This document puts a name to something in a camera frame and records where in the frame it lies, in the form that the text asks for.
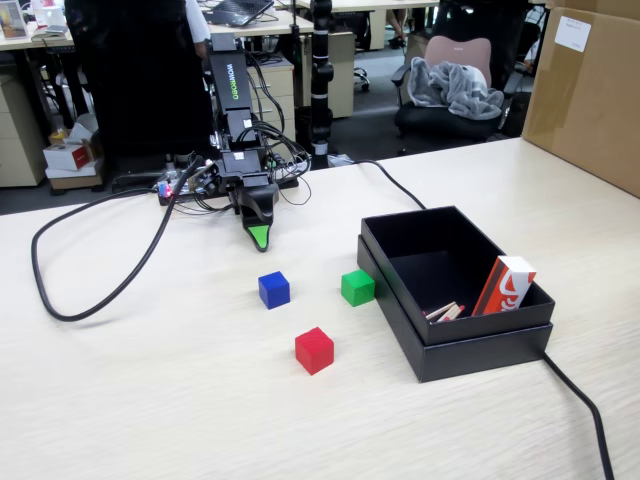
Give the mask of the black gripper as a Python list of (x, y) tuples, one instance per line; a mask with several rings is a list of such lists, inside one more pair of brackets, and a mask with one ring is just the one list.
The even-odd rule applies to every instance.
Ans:
[(256, 249), (266, 252), (279, 189), (262, 168), (259, 151), (223, 152), (217, 171), (217, 191), (238, 191), (234, 193), (234, 211)]

